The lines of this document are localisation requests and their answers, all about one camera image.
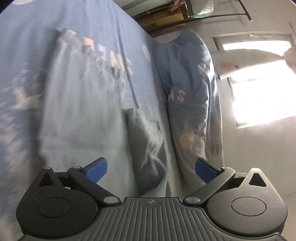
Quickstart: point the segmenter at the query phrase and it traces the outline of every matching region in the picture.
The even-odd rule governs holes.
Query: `wall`
[[[296,30],[296,6],[289,0],[243,0],[253,22],[247,17],[222,17],[197,20],[187,27],[196,32],[209,50],[217,50],[213,36],[239,32],[292,33]],[[169,42],[179,32],[160,36],[160,43]],[[226,80],[218,81],[223,118],[225,163],[238,172],[251,167],[261,168],[282,196],[296,191],[296,117],[264,125],[237,129]]]

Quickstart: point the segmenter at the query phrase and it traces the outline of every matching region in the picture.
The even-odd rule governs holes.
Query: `blue bed sheet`
[[[16,206],[47,165],[37,138],[44,80],[64,28],[127,74],[126,108],[138,107],[160,120],[169,173],[166,195],[183,196],[166,98],[152,58],[158,43],[131,17],[111,0],[17,0],[1,13],[0,26],[0,240],[21,237]],[[89,162],[82,161],[72,166]]]

